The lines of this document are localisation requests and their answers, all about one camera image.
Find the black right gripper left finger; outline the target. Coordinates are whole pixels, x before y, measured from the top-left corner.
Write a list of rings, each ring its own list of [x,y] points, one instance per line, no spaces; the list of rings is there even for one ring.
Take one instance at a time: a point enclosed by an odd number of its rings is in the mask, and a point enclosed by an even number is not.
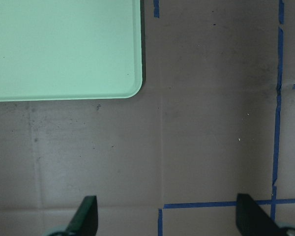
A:
[[[65,229],[66,236],[95,236],[98,230],[96,196],[86,196]]]

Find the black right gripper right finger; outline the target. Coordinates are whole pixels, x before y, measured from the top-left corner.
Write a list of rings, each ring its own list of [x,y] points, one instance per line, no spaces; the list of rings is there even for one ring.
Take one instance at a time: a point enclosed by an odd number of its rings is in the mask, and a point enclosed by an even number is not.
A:
[[[287,236],[249,194],[238,194],[236,226],[242,236]]]

